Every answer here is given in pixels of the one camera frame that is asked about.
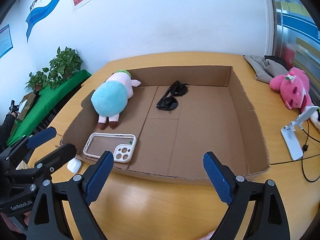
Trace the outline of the person left hand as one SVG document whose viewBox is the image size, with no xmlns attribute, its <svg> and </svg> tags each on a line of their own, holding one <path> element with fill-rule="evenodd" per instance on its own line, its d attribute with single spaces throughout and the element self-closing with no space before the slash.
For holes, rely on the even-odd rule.
<svg viewBox="0 0 320 240">
<path fill-rule="evenodd" d="M 4 213 L 1 212 L 1 217 L 3 218 L 5 224 L 8 226 L 8 228 L 11 231 L 17 232 L 17 233 L 23 233 L 25 234 L 27 231 L 27 228 L 24 228 L 23 226 L 29 225 L 29 220 L 31 216 L 31 211 L 24 213 L 21 218 L 23 218 L 23 222 L 19 222 L 17 218 L 11 217 L 9 218 Z"/>
</svg>

